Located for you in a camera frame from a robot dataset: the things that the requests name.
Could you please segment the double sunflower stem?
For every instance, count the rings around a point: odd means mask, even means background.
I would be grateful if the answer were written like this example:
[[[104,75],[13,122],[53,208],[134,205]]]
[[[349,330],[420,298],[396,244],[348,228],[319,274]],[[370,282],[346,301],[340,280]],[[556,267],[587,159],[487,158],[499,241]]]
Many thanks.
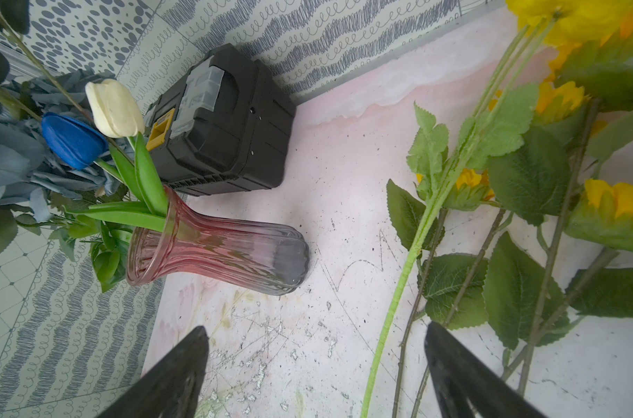
[[[540,90],[535,120],[520,149],[488,164],[504,208],[535,227],[555,217],[553,238],[543,243],[546,260],[538,263],[561,289],[602,250],[600,244],[565,233],[584,184],[600,179],[602,165],[633,141],[633,9],[617,17],[597,3],[593,14],[588,23],[574,10],[556,10],[562,29],[558,57]],[[536,330],[545,299],[539,297],[530,341],[520,341],[508,367],[519,372],[520,394],[539,347]]]

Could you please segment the black plastic toolbox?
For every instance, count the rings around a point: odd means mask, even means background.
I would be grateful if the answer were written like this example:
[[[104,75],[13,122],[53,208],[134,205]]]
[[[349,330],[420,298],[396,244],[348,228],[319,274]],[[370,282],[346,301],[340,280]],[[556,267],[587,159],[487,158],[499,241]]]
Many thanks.
[[[269,190],[283,182],[296,111],[262,61],[226,44],[150,106],[147,148],[176,192]]]

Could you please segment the grey blue rose bouquet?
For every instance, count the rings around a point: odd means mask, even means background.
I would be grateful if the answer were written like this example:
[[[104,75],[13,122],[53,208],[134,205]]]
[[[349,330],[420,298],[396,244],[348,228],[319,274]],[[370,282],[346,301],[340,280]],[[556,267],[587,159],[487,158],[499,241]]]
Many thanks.
[[[59,158],[44,139],[40,120],[56,113],[84,122],[70,103],[88,107],[88,82],[112,78],[78,70],[57,78],[60,92],[46,78],[0,86],[0,253],[24,228],[49,232],[73,261],[77,242],[89,245],[89,257],[103,292],[127,278],[130,228],[90,219],[79,211],[99,203],[128,200],[130,192],[98,165],[76,169]]]

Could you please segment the white tulip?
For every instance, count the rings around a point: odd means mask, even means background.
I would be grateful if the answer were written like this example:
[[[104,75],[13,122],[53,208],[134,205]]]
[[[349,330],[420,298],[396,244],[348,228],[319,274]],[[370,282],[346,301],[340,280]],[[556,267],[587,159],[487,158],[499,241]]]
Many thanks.
[[[114,79],[87,83],[85,93],[96,128],[109,139],[128,139],[134,157],[115,147],[110,153],[123,183],[154,215],[165,216],[169,198],[144,140],[145,125],[130,90]]]

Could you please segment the yellow poppy flower stem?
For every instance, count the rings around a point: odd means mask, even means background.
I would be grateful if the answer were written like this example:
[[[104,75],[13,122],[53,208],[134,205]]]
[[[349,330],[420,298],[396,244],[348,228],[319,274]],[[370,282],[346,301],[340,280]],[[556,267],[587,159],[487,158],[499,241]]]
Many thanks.
[[[473,113],[459,129],[455,147],[450,147],[446,125],[423,108],[415,117],[419,128],[408,152],[406,162],[416,175],[416,190],[409,193],[393,183],[386,186],[387,207],[393,225],[408,257],[403,266],[391,305],[384,318],[377,348],[372,361],[379,367],[384,346],[394,321],[400,298],[405,289],[417,251],[441,208],[464,170],[485,174],[494,193],[493,199],[471,214],[473,221],[462,224],[468,238],[482,242],[498,240],[509,233],[513,241],[537,262],[546,260],[543,243],[553,238],[555,217],[548,217],[542,226],[529,225],[524,219],[504,208],[490,181],[488,164],[520,149],[526,132],[536,117],[540,90],[549,81],[551,64],[558,57],[558,39],[562,29],[556,10],[574,10],[588,23],[594,20],[593,10],[601,3],[604,11],[621,16],[633,9],[633,1],[510,1],[508,10],[518,19],[518,32],[506,48],[483,91]],[[453,337],[472,352],[488,369],[518,393],[519,372],[508,367],[518,351],[507,350],[491,326],[447,329]]]

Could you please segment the pink glass vase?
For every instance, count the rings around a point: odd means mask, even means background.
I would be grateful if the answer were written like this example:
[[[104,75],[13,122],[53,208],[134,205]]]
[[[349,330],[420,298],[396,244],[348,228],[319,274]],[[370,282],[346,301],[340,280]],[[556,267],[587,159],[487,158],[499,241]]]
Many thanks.
[[[303,284],[310,249],[295,228],[200,214],[170,188],[165,191],[169,206],[163,231],[136,228],[132,234],[126,266],[129,284],[194,273],[274,296]]]

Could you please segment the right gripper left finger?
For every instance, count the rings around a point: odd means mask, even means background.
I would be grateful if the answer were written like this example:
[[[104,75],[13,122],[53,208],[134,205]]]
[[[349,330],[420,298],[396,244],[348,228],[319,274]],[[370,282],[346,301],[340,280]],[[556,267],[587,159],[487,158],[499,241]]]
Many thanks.
[[[210,344],[195,327],[100,417],[193,417],[203,386]]]

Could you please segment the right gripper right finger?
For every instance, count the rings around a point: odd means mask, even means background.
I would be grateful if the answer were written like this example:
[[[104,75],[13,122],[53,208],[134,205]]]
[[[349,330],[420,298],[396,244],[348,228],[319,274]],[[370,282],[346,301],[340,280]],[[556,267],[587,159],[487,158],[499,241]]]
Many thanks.
[[[438,322],[427,327],[424,351],[441,416],[543,416]]]

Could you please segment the sunflower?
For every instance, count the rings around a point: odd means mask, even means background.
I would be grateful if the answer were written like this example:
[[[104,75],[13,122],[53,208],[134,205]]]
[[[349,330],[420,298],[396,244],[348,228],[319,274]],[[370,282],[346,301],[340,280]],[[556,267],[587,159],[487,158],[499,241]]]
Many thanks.
[[[633,320],[633,268],[612,268],[621,252],[633,253],[633,185],[587,179],[565,227],[572,238],[600,244],[600,255],[561,289],[546,268],[503,233],[488,238],[478,255],[446,254],[419,273],[424,316],[448,329],[491,326],[513,351],[532,337],[539,297],[546,297],[536,333],[538,346],[567,335],[585,317]]]
[[[483,300],[485,281],[485,253],[489,243],[470,238],[462,224],[473,221],[478,207],[494,197],[485,174],[466,169],[450,191],[445,207],[441,208],[427,233],[424,244],[417,251],[410,269],[415,278],[407,277],[406,284],[414,285],[412,309],[408,313],[402,339],[398,343],[398,372],[391,415],[397,417],[402,405],[403,378],[408,343],[415,322],[424,318],[447,325],[449,329],[478,327],[487,321]],[[458,247],[484,250],[458,252]]]

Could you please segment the blue tulip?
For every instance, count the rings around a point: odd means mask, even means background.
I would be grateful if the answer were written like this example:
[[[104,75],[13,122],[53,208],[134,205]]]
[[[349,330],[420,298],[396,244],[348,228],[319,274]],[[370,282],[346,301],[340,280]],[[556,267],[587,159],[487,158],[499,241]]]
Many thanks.
[[[131,160],[115,142],[104,139],[100,132],[77,119],[47,113],[41,120],[41,128],[49,148],[65,163],[77,170],[97,165],[121,181],[135,196],[134,201],[92,205],[79,214],[105,222],[163,231],[169,209],[168,193],[142,134],[128,139],[135,156]]]

